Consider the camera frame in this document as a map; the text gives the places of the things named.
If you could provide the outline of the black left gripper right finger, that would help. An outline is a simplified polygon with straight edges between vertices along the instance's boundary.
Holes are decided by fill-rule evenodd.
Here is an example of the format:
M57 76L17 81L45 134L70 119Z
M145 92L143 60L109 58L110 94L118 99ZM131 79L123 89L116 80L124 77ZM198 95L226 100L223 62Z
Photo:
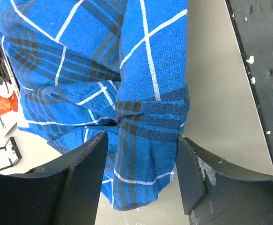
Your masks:
M180 135L177 174L192 225L273 225L273 176L235 165Z

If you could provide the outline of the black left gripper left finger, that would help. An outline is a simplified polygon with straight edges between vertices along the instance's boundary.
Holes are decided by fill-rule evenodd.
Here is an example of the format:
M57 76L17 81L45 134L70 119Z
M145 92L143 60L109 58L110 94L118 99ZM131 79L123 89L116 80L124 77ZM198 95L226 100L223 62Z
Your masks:
M0 174L0 225L93 225L107 150L101 132L27 173Z

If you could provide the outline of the blue plaid shirt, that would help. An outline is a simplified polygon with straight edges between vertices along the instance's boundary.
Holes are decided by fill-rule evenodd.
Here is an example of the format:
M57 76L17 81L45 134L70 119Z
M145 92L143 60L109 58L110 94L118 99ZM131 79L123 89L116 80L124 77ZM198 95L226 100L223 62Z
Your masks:
M108 134L102 193L120 211L173 179L190 109L185 0L0 0L18 127L61 154Z

